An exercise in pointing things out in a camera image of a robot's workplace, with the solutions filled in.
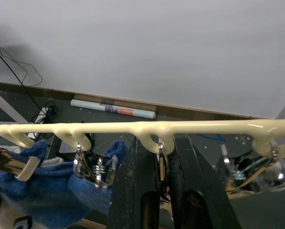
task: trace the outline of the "metal clip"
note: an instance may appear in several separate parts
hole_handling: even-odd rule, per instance
[[[27,181],[40,163],[35,156],[24,157],[0,147],[0,170],[15,175],[20,181]]]
[[[215,169],[229,198],[285,189],[285,159],[279,159],[277,147],[272,146],[272,158],[256,156],[253,151],[230,157],[225,145],[221,150]]]
[[[158,172],[159,172],[159,191],[160,191],[160,208],[169,211],[171,217],[172,207],[169,196],[169,186],[168,186],[168,177],[169,177],[169,161],[167,155],[164,154],[164,143],[159,139],[159,155],[158,155]]]
[[[93,151],[82,151],[81,145],[77,145],[74,157],[74,174],[79,179],[87,179],[96,187],[107,188],[114,182],[117,170],[118,158],[106,157],[95,154]]]

